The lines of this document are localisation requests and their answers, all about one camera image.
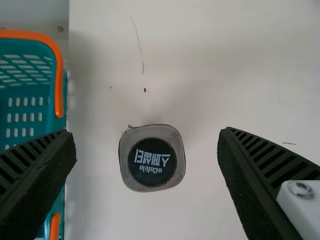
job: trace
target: metal screw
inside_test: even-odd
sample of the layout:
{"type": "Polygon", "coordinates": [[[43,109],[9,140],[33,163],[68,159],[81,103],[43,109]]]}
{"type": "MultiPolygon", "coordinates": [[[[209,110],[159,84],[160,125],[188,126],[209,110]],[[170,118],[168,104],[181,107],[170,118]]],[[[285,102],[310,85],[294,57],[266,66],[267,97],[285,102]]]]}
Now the metal screw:
{"type": "Polygon", "coordinates": [[[61,33],[64,31],[64,27],[63,26],[58,26],[58,32],[61,33]]]}
{"type": "Polygon", "coordinates": [[[288,183],[288,188],[291,193],[302,199],[312,199],[314,193],[312,188],[303,181],[291,181],[288,183]]]}

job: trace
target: teal plastic basket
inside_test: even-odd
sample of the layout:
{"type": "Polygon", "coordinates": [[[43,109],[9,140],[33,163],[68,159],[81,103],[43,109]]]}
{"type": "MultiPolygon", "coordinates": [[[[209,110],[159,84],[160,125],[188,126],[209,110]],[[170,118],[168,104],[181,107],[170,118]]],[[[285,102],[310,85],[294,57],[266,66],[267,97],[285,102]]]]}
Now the teal plastic basket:
{"type": "MultiPolygon", "coordinates": [[[[58,63],[52,48],[38,40],[3,35],[4,32],[0,34],[0,152],[65,128],[67,102],[67,75],[64,73],[64,115],[57,117],[55,81],[58,63]]],[[[50,239],[52,214],[59,213],[59,239],[64,239],[64,208],[63,187],[37,238],[50,239]]]]}

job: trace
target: orange handle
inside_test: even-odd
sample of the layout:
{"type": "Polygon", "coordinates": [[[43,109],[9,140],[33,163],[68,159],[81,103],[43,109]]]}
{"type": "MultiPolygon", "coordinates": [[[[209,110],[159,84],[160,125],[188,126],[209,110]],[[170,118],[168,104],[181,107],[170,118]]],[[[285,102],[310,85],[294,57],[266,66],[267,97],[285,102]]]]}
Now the orange handle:
{"type": "Polygon", "coordinates": [[[63,94],[63,81],[64,81],[64,64],[63,57],[56,42],[49,36],[32,31],[18,31],[18,30],[0,30],[0,38],[2,39],[24,39],[33,40],[48,45],[55,55],[56,60],[56,74],[54,81],[54,111],[58,118],[64,116],[64,94],[63,94]]]}
{"type": "Polygon", "coordinates": [[[60,222],[61,222],[60,214],[54,213],[51,218],[50,240],[58,240],[60,222]]]}

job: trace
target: black mark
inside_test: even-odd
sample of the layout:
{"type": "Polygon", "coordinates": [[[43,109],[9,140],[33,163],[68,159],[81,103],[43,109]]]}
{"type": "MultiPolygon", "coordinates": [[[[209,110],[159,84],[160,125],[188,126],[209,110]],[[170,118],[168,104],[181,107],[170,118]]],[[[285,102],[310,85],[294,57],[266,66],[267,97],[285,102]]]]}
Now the black mark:
{"type": "Polygon", "coordinates": [[[283,142],[282,144],[297,145],[297,144],[292,143],[292,142],[283,142]]]}
{"type": "Polygon", "coordinates": [[[140,52],[141,61],[142,61],[142,75],[143,75],[145,73],[144,55],[142,54],[141,43],[140,43],[139,34],[138,34],[138,30],[137,30],[136,24],[135,24],[134,19],[132,18],[132,16],[130,18],[131,18],[131,22],[133,24],[133,27],[135,29],[136,38],[138,39],[138,43],[139,43],[139,52],[140,52]]]}

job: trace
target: ribbed rubber pad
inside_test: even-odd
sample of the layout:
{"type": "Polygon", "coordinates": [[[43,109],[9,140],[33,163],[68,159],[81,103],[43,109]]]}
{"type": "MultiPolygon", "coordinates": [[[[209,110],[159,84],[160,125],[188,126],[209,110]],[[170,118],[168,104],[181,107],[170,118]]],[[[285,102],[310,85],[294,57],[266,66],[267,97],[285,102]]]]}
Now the ribbed rubber pad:
{"type": "Polygon", "coordinates": [[[76,161],[64,129],[0,154],[0,239],[35,238],[76,161]]]}
{"type": "Polygon", "coordinates": [[[217,158],[244,231],[250,240],[300,240],[276,202],[287,180],[319,180],[320,167],[262,137],[227,127],[217,158]]]}

